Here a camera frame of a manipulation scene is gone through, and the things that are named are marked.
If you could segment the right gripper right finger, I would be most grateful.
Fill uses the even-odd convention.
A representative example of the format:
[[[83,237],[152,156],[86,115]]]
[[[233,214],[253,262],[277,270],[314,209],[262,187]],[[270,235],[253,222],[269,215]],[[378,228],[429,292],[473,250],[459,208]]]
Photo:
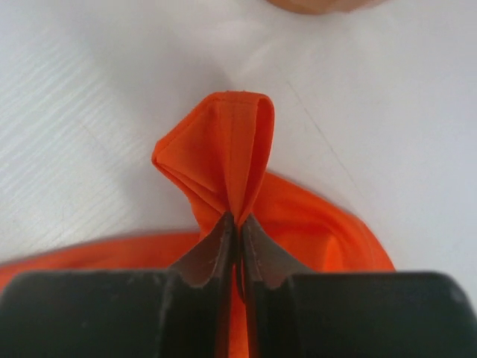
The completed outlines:
[[[476,314],[445,274],[312,271],[254,217],[241,249],[251,357],[476,355]]]

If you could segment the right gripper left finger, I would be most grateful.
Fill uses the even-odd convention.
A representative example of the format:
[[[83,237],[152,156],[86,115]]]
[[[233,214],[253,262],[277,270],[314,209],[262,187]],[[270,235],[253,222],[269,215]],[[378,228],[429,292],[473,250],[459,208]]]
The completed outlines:
[[[33,271],[1,294],[3,357],[226,357],[233,217],[160,270]]]

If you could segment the orange t shirt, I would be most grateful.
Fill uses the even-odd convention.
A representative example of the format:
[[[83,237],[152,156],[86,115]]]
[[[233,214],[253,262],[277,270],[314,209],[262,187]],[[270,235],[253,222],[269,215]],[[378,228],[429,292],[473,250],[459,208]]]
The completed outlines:
[[[264,232],[312,271],[378,273],[393,264],[355,216],[267,172],[274,131],[269,97],[211,94],[156,145],[152,162],[188,198],[198,231],[105,239],[49,251],[1,267],[1,294],[33,271],[166,269],[233,217],[229,353],[251,357],[244,301],[241,229],[254,217]]]

